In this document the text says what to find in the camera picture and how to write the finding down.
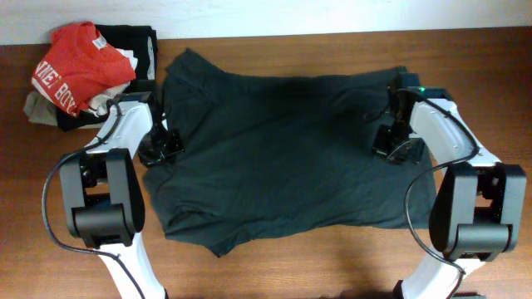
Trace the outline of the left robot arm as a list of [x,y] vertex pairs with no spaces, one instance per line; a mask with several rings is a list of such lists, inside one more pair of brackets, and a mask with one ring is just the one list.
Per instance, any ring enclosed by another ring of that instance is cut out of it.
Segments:
[[59,165],[66,225],[98,256],[123,298],[166,298],[145,250],[145,200],[134,158],[146,167],[170,164],[184,147],[166,124],[154,80],[138,80],[108,103],[95,138]]

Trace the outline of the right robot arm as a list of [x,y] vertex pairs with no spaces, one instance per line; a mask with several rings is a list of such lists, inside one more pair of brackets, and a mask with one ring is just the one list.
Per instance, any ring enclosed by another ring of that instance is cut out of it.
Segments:
[[402,72],[388,86],[390,125],[380,126],[374,155],[392,163],[417,161],[426,147],[444,176],[429,216],[431,243],[416,270],[394,286],[395,298],[459,298],[473,271],[515,249],[525,201],[526,174],[492,154],[461,118],[443,88],[424,87]]

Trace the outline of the dark green Nike t-shirt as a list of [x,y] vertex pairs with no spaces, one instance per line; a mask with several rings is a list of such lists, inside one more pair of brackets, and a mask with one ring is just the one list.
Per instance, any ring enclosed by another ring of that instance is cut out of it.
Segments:
[[167,125],[184,149],[143,181],[166,238],[221,257],[240,244],[336,224],[426,228],[431,158],[372,153],[393,68],[356,75],[228,73],[187,50],[167,66]]

